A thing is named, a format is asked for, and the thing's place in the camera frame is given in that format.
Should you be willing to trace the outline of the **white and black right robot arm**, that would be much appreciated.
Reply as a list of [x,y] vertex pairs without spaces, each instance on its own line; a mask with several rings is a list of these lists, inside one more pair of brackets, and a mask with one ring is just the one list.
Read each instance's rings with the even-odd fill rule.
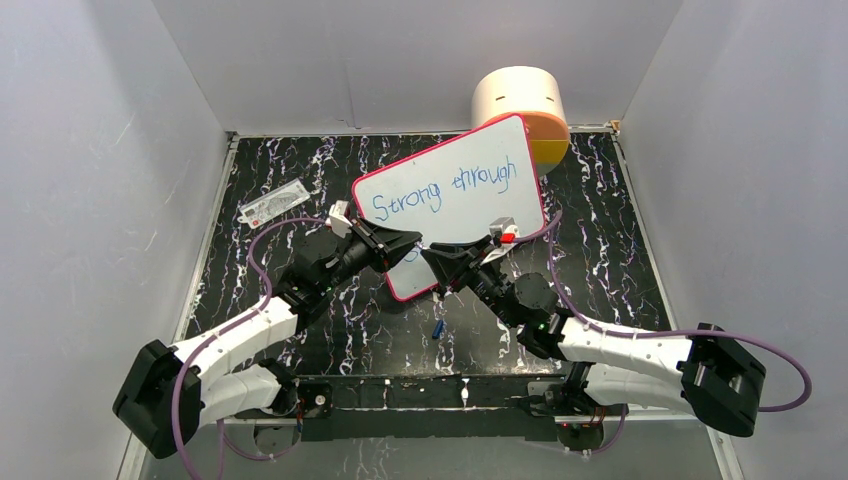
[[582,319],[560,304],[543,275],[508,280],[494,252],[484,237],[434,244],[422,257],[439,292],[470,289],[499,321],[517,330],[529,353],[575,367],[563,386],[571,411],[587,414],[618,404],[659,407],[690,414],[728,435],[753,435],[766,369],[727,332],[700,324],[677,335]]

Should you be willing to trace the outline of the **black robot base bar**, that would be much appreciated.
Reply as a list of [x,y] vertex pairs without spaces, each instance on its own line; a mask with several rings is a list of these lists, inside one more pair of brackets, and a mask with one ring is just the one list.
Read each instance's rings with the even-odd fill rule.
[[607,407],[593,406],[557,375],[324,376],[301,380],[305,438],[556,441],[588,429],[600,439]]

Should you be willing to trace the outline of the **blue marker cap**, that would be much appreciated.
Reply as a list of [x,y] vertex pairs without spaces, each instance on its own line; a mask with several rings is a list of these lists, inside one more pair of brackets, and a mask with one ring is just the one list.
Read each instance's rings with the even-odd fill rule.
[[445,328],[445,321],[439,320],[431,334],[433,340],[439,340]]

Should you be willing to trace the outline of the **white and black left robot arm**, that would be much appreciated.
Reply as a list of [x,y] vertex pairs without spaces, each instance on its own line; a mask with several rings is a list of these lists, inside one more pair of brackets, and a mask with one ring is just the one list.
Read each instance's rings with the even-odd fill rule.
[[152,340],[137,353],[112,411],[157,459],[183,455],[197,430],[247,410],[275,416],[299,403],[295,376],[275,361],[236,368],[267,347],[311,326],[334,290],[361,271],[385,273],[423,236],[333,214],[293,246],[277,282],[260,278],[265,296],[223,324],[167,345]]

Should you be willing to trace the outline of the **pink-framed whiteboard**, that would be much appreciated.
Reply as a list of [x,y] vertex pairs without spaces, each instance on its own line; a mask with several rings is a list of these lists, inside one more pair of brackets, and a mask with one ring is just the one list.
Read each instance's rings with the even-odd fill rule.
[[521,236],[546,224],[523,118],[506,116],[356,179],[360,215],[422,244],[480,239],[501,217]]

